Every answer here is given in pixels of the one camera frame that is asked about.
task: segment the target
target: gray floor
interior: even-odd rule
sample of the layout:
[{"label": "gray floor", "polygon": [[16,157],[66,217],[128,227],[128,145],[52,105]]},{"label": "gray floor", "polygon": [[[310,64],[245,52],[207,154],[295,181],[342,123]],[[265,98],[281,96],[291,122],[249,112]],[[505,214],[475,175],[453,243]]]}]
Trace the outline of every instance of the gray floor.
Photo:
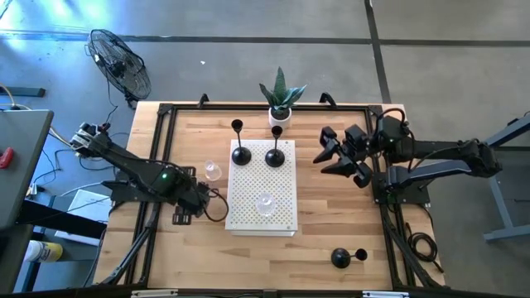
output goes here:
[{"label": "gray floor", "polygon": [[[530,2],[524,0],[373,0],[373,9],[384,39],[530,39]],[[99,27],[136,36],[370,38],[362,0],[13,0],[0,18],[0,29],[9,32],[86,33]],[[85,55],[84,44],[0,40],[0,82],[45,88],[43,99],[17,101],[54,110],[53,123],[65,137],[83,121],[101,123],[111,108],[106,80]],[[309,84],[304,101],[330,92],[338,102],[382,102],[369,45],[128,44],[146,61],[152,82],[148,100],[198,100],[202,93],[214,101],[263,100],[258,83],[271,84],[281,65],[289,84]],[[528,47],[383,46],[381,51],[392,102],[405,104],[418,139],[485,138],[530,110]],[[133,111],[113,87],[111,98],[120,105],[112,132],[129,132]],[[114,140],[125,144],[127,136]],[[528,145],[530,136],[515,143]],[[49,154],[60,148],[56,140],[46,141]],[[54,195],[112,177],[111,170],[81,169],[68,152],[59,153],[59,159],[63,171],[46,185]],[[41,158],[36,176],[49,169]],[[530,296],[530,237],[491,244],[482,239],[483,233],[502,228],[487,181],[440,179],[429,191],[447,284]],[[518,223],[528,219],[521,216],[530,213],[521,211],[526,208],[512,206]],[[79,286],[88,268],[86,261],[46,265],[36,290]]]}]

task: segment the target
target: snake plant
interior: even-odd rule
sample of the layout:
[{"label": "snake plant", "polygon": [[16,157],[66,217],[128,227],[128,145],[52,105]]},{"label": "snake plant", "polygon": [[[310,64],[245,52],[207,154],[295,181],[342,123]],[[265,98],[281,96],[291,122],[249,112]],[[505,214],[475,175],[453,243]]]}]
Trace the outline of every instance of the snake plant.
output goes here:
[{"label": "snake plant", "polygon": [[277,120],[283,120],[289,117],[289,108],[300,99],[306,86],[307,85],[300,88],[287,89],[282,67],[278,67],[274,90],[269,91],[263,84],[260,84],[259,88],[262,90],[263,95],[267,98],[268,104],[271,106],[272,116]]}]

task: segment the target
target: wooden tabletop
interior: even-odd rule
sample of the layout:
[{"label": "wooden tabletop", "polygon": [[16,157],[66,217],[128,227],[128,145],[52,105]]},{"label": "wooden tabletop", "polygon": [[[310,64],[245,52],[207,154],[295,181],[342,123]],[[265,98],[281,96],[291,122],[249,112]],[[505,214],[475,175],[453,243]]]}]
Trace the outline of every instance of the wooden tabletop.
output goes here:
[{"label": "wooden tabletop", "polygon": [[[132,124],[127,149],[148,157],[160,102],[141,102]],[[384,105],[384,108],[402,105]],[[206,181],[205,161],[212,160],[223,176],[210,187],[226,195],[230,140],[236,135],[230,123],[243,120],[242,139],[272,139],[265,111],[179,111],[170,161],[194,166]],[[379,208],[371,187],[358,188],[352,180],[324,175],[314,165],[321,151],[320,130],[331,126],[344,137],[344,129],[358,124],[366,129],[361,112],[293,113],[291,127],[282,138],[296,142],[298,232],[291,238],[236,237],[224,230],[224,222],[193,218],[191,226],[171,224],[175,207],[164,204],[153,253],[150,288],[286,289],[286,290],[389,290],[392,288]],[[157,158],[164,147],[165,127]],[[94,281],[102,281],[118,265],[131,245],[138,204],[126,203],[112,213],[99,257]],[[212,217],[224,214],[224,206],[212,199]],[[403,215],[414,232],[433,236],[424,210],[403,205]],[[365,262],[352,261],[346,269],[330,263],[335,248],[368,251]],[[144,248],[137,262],[139,275]],[[405,281],[401,253],[397,253],[400,276]],[[433,264],[422,263],[431,276],[444,284]]]}]

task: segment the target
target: yellow container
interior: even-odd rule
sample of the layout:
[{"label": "yellow container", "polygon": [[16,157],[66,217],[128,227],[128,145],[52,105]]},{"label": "yellow container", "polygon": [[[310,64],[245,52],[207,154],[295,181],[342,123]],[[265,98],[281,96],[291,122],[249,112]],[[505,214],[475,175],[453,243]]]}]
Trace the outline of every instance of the yellow container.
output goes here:
[{"label": "yellow container", "polygon": [[47,243],[30,240],[27,245],[24,261],[26,262],[55,262],[63,254],[63,247],[58,243]]}]

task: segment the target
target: fan grille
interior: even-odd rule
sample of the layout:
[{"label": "fan grille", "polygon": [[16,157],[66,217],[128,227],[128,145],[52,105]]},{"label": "fan grille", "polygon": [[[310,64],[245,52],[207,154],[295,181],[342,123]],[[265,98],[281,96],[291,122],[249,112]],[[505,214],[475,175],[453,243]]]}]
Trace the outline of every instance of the fan grille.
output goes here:
[{"label": "fan grille", "polygon": [[141,58],[119,37],[107,30],[92,30],[88,48],[101,72],[125,96],[146,99],[151,93],[151,82]]}]

